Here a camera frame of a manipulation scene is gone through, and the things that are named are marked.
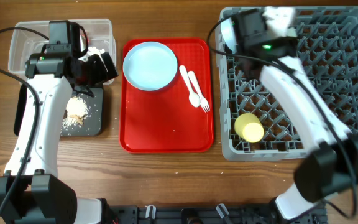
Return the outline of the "white plastic fork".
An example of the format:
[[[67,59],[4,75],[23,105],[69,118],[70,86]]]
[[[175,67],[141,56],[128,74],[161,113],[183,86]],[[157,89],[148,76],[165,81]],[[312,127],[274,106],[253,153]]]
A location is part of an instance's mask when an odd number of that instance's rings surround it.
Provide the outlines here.
[[[198,83],[198,79],[197,79],[194,71],[189,71],[188,76],[189,76],[190,82],[194,86],[194,88],[199,96],[201,108],[203,109],[203,111],[205,113],[209,112],[210,111],[209,103],[208,103],[207,99],[202,94],[200,85]]]

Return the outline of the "rice and food scraps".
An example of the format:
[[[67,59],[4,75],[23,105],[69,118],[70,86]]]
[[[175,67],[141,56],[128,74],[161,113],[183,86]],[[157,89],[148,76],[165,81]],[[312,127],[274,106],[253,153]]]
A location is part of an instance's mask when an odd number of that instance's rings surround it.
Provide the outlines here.
[[[65,115],[63,116],[62,127],[67,128],[70,126],[83,125],[89,112],[88,105],[84,99],[77,96],[70,98],[65,110]]]

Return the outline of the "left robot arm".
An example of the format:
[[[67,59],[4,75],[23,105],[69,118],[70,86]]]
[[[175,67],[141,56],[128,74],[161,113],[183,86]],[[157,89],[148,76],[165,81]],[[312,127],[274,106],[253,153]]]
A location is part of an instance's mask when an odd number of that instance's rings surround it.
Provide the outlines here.
[[[106,199],[87,199],[58,179],[63,115],[77,80],[117,77],[111,56],[87,62],[68,52],[36,53],[26,68],[27,99],[16,148],[0,177],[0,219],[6,223],[117,223]]]

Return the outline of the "white plastic spoon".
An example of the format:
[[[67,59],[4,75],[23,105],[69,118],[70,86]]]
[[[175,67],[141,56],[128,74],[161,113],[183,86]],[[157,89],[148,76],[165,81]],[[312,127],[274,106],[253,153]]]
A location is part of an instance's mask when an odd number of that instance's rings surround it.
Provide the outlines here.
[[[179,66],[179,71],[182,76],[183,81],[185,82],[185,85],[189,91],[189,101],[192,106],[195,108],[200,106],[200,99],[197,93],[193,91],[192,85],[190,83],[190,78],[188,76],[188,72],[186,70],[186,67],[184,65]]]

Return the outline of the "small white tissue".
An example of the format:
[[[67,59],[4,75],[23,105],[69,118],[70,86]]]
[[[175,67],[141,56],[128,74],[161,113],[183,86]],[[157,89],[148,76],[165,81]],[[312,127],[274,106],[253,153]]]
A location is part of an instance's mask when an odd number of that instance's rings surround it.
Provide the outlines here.
[[[105,53],[104,49],[98,49],[97,47],[88,47],[87,58],[90,58],[92,55],[98,55],[101,57],[101,54]]]

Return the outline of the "light blue bowl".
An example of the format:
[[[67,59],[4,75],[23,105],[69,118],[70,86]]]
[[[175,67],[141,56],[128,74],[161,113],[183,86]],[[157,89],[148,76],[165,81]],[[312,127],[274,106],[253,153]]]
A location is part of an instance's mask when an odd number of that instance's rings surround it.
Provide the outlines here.
[[[234,32],[234,21],[231,18],[227,18],[220,24],[220,29],[227,47],[233,53],[237,53],[237,39]]]

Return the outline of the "yellow plastic cup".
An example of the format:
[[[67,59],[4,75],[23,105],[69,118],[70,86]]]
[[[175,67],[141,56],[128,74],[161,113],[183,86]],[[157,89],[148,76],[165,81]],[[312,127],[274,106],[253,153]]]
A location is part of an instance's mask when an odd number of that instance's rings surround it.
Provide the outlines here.
[[[252,113],[239,115],[234,123],[235,132],[247,142],[259,142],[264,136],[264,128],[258,117]]]

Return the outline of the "large light blue plate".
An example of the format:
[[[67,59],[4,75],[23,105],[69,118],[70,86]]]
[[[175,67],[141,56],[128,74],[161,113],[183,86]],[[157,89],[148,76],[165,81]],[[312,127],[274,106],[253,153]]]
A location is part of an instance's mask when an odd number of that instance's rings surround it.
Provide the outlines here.
[[[166,87],[177,74],[178,60],[160,42],[143,42],[128,51],[123,61],[126,80],[136,89],[155,91]]]

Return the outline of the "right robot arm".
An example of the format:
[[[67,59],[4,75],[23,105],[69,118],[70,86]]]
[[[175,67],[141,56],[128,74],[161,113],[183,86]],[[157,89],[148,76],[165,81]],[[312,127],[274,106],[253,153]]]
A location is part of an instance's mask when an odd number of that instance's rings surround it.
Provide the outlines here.
[[[287,223],[358,186],[358,134],[339,120],[309,81],[298,58],[292,7],[237,13],[221,24],[241,69],[258,76],[294,125],[307,156],[293,185],[273,200],[277,220]]]

